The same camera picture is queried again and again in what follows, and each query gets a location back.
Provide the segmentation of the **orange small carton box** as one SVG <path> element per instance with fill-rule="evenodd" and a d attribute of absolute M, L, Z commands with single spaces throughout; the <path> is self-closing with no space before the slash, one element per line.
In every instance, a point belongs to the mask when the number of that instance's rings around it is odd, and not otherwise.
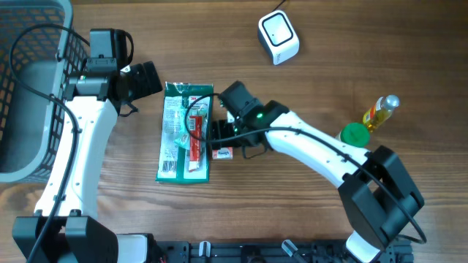
<path fill-rule="evenodd" d="M 219 150 L 212 150 L 213 160 L 233 159 L 233 148 L 225 147 Z"/>

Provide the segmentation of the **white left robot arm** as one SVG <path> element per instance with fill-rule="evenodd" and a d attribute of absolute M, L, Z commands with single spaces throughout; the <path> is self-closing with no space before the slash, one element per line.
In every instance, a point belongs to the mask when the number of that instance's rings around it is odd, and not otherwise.
<path fill-rule="evenodd" d="M 12 236 L 27 262 L 158 262 L 151 234 L 116 234 L 97 220 L 97 185 L 123 104 L 162 91 L 151 61 L 118 70 L 89 61 L 65 85 L 65 123 L 48 184 Z"/>

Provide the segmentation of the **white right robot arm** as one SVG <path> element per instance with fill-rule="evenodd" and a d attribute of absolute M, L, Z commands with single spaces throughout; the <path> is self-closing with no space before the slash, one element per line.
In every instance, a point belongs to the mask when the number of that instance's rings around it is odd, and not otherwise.
<path fill-rule="evenodd" d="M 218 143 L 266 145 L 328 180 L 338 191 L 353 228 L 345 249 L 358 262 L 374 262 L 411 224 L 419 243 L 427 241 L 414 217 L 424 199 L 401 159 L 385 146 L 375 151 L 351 146 L 310 126 L 292 110 L 271 101 L 224 100 L 233 133 Z"/>

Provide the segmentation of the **green lid jar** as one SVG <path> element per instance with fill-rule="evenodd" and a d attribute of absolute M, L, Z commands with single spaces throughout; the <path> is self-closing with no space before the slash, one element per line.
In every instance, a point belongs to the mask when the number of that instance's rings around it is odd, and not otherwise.
<path fill-rule="evenodd" d="M 336 139 L 348 145 L 364 148 L 369 144 L 370 133 L 362 123 L 349 123 L 336 135 Z"/>

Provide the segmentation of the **green 3M gloves package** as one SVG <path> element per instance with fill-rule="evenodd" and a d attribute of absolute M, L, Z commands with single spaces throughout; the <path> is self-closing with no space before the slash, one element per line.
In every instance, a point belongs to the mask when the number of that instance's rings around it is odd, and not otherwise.
<path fill-rule="evenodd" d="M 201 117 L 201 137 L 211 121 L 211 84 L 165 83 L 162 135 L 156 181 L 159 183 L 194 184 L 209 181 L 207 145 L 200 143 L 200 159 L 190 159 L 190 137 L 186 127 L 193 128 L 195 117 Z"/>

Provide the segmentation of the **yellow oil bottle silver cap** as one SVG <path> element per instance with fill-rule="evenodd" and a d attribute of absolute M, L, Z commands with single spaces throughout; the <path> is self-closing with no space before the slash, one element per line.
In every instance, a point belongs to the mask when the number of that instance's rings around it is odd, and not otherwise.
<path fill-rule="evenodd" d="M 363 115 L 363 125 L 369 133 L 375 131 L 389 119 L 399 104 L 400 101 L 396 95 L 381 96 Z"/>

